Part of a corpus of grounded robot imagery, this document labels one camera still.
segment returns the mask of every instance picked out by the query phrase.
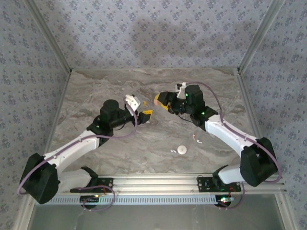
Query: gray marble surface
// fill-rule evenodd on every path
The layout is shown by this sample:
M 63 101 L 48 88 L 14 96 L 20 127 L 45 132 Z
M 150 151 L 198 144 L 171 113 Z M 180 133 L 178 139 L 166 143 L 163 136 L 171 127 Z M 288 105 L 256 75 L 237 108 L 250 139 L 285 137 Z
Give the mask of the gray marble surface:
M 237 154 L 217 137 L 153 104 L 159 92 L 173 91 L 175 85 L 183 81 L 209 84 L 221 101 L 226 120 L 251 133 L 232 69 L 79 70 L 71 73 L 51 149 L 82 133 L 99 115 L 105 100 L 118 100 L 123 108 L 123 96 L 135 94 L 147 101 L 141 110 L 153 109 L 150 122 L 139 126 L 132 137 L 109 140 L 79 158 L 67 170 L 88 166 L 98 174 L 209 173 L 223 165 L 239 162 Z M 206 104 L 217 110 L 211 92 L 201 88 Z M 114 136 L 123 136 L 132 130 L 130 123 L 115 131 Z M 193 134 L 202 144 L 193 139 Z M 171 152 L 179 145 L 188 148 L 185 155 Z

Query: cable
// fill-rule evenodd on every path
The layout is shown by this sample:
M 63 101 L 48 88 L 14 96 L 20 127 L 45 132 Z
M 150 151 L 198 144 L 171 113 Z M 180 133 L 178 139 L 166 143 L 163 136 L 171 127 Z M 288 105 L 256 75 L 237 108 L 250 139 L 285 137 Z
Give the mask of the cable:
M 202 176 L 202 175 L 198 175 L 198 176 L 196 177 L 197 182 L 198 182 L 198 178 L 201 178 L 201 177 L 203 177 L 203 176 Z
M 99 212 L 99 211 L 107 210 L 108 208 L 110 208 L 114 204 L 115 199 L 116 199 L 115 191 L 111 187 L 109 187 L 109 186 L 97 185 L 97 186 L 91 186 L 91 187 L 85 187 L 85 188 L 76 188 L 76 189 L 78 189 L 78 190 L 87 190 L 87 189 L 93 189 L 93 188 L 106 188 L 106 189 L 110 190 L 113 193 L 113 199 L 112 199 L 111 203 L 108 206 L 104 207 L 104 208 L 89 209 L 89 208 L 85 207 L 85 203 L 90 199 L 90 198 L 87 198 L 87 199 L 85 199 L 83 201 L 83 204 L 82 204 L 82 207 L 84 208 L 84 210 L 89 211 L 89 212 Z
M 235 205 L 235 206 L 232 206 L 232 207 L 227 207 L 225 204 L 223 204 L 222 202 L 218 202 L 218 204 L 224 206 L 225 209 L 233 209 L 233 208 L 236 208 L 238 207 L 242 201 L 244 200 L 244 197 L 245 197 L 245 187 L 244 187 L 244 184 L 241 183 L 242 185 L 242 196 L 241 196 L 241 199 L 239 200 L 239 202 Z
M 213 94 L 213 96 L 215 97 L 216 102 L 217 102 L 217 104 L 218 104 L 218 106 L 219 106 L 219 108 L 220 108 L 220 118 L 221 118 L 222 124 L 223 124 L 230 132 L 234 133 L 235 135 L 237 135 L 237 136 L 239 136 L 239 137 L 241 137 L 241 138 L 244 138 L 244 139 L 250 141 L 251 143 L 255 144 L 257 147 L 261 148 L 261 149 L 272 159 L 272 161 L 273 161 L 274 164 L 276 165 L 277 170 L 278 170 L 278 177 L 277 177 L 277 179 L 274 180 L 274 181 L 265 181 L 265 182 L 267 182 L 267 183 L 277 183 L 277 182 L 279 182 L 280 179 L 282 178 L 282 173 L 281 173 L 281 172 L 282 172 L 282 169 L 281 169 L 281 167 L 280 167 L 278 161 L 276 160 L 276 158 L 270 153 L 270 151 L 268 151 L 268 150 L 267 150 L 265 147 L 263 147 L 261 144 L 259 144 L 258 142 L 254 141 L 254 140 L 252 140 L 252 139 L 250 139 L 250 138 L 245 137 L 244 135 L 242 135 L 241 133 L 239 133 L 239 132 L 233 130 L 233 129 L 232 129 L 231 127 L 229 127 L 226 123 L 224 123 L 222 106 L 221 106 L 221 104 L 220 104 L 220 101 L 219 101 L 219 99 L 218 99 L 216 93 L 213 91 L 213 89 L 211 89 L 211 87 L 210 87 L 209 85 L 207 85 L 207 84 L 205 84 L 205 83 L 202 83 L 202 82 L 199 82 L 199 81 L 188 82 L 188 83 L 186 83 L 186 84 L 187 84 L 187 85 L 191 85 L 191 84 L 200 84 L 200 85 L 203 85 L 203 86 L 207 87 L 207 88 L 212 92 L 212 94 Z
M 180 117 L 182 120 L 184 120 L 184 121 L 188 121 L 188 122 L 193 123 L 192 121 L 189 121 L 189 120 L 187 120 L 187 119 L 185 119 L 185 118 L 181 117 L 179 114 L 178 114 L 178 116 L 179 116 L 179 117 Z
M 107 138 L 107 139 L 121 139 L 121 138 L 128 138 L 130 136 L 132 136 L 135 132 L 136 132 L 136 129 L 138 127 L 138 118 L 134 112 L 134 110 L 131 108 L 131 106 L 125 101 L 125 98 L 124 98 L 124 103 L 126 104 L 128 110 L 133 114 L 133 117 L 134 117 L 134 121 L 135 121 L 135 125 L 134 125 L 134 129 L 131 131 L 131 133 L 127 134 L 127 135 L 124 135 L 122 137 L 110 137 L 110 136 L 105 136 L 105 135 L 89 135 L 89 136 L 86 136 L 86 137 L 83 137 L 79 140 L 76 140 L 74 141 L 73 143 L 69 144 L 68 146 L 62 148 L 60 151 L 58 151 L 56 154 L 54 154 L 53 156 L 43 160 L 42 162 L 40 162 L 37 166 L 35 166 L 24 178 L 23 180 L 20 182 L 18 188 L 17 188 L 17 194 L 18 195 L 25 195 L 26 193 L 22 193 L 20 190 L 21 188 L 23 187 L 24 183 L 29 179 L 29 177 L 38 169 L 40 168 L 43 164 L 47 163 L 49 160 L 53 159 L 54 157 L 57 157 L 59 156 L 61 153 L 63 153 L 64 151 L 70 149 L 72 146 L 78 144 L 79 142 L 82 142 L 86 139 L 89 139 L 89 138 Z
M 125 125 L 126 125 L 126 123 L 124 123 L 124 124 L 122 125 L 122 127 L 120 127 L 119 129 L 114 129 L 114 131 L 119 131 L 119 130 L 121 130 L 123 127 L 125 127 Z

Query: patterned wallpaper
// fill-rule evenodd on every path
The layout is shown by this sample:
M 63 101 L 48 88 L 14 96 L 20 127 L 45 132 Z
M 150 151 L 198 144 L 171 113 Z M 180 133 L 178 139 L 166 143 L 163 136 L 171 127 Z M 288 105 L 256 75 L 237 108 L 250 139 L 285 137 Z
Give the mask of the patterned wallpaper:
M 239 65 L 271 0 L 35 0 L 71 68 Z
M 286 0 L 244 74 L 302 229 L 307 229 L 306 44 L 307 2 Z
M 45 148 L 67 73 L 22 0 L 0 8 L 0 229 L 10 230 L 20 175 Z

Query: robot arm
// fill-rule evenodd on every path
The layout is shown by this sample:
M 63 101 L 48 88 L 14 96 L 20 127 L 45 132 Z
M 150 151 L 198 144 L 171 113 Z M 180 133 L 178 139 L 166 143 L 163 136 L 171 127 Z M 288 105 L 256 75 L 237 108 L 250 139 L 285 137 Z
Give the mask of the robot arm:
M 134 95 L 126 95 L 125 101 L 135 114 L 138 115 L 138 125 L 144 124 L 150 119 L 152 110 L 143 111 L 138 114 L 137 109 L 141 103 L 137 97 Z M 29 157 L 21 178 L 21 183 L 33 171 L 33 168 L 43 161 L 47 162 L 30 175 L 22 185 L 22 188 L 38 203 L 44 204 L 58 192 L 68 191 L 76 187 L 97 185 L 95 184 L 97 183 L 97 174 L 87 167 L 82 167 L 73 172 L 63 171 L 72 162 L 109 140 L 108 138 L 98 137 L 97 135 L 111 137 L 113 136 L 114 128 L 125 125 L 130 121 L 136 125 L 133 112 L 126 108 L 126 106 L 125 109 L 120 109 L 117 101 L 105 101 L 103 107 L 100 109 L 100 115 L 77 138 L 44 156 L 35 153 Z
M 272 159 L 253 143 L 254 141 L 262 145 L 275 157 L 271 142 L 267 138 L 257 139 L 227 121 L 222 121 L 217 111 L 206 106 L 198 85 L 187 86 L 185 82 L 178 84 L 175 92 L 162 92 L 156 95 L 155 104 L 161 105 L 172 114 L 190 114 L 195 126 L 215 135 L 239 155 L 239 165 L 226 165 L 213 173 L 217 188 L 222 190 L 223 186 L 233 182 L 247 182 L 256 187 L 277 172 Z

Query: glass panel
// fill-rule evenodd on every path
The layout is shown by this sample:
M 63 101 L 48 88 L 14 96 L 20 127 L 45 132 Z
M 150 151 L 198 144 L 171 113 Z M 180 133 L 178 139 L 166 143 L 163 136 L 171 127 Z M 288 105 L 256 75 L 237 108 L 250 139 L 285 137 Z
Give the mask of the glass panel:
M 274 195 L 247 195 L 241 206 L 113 206 L 83 211 L 80 205 L 36 206 L 29 230 L 283 230 Z

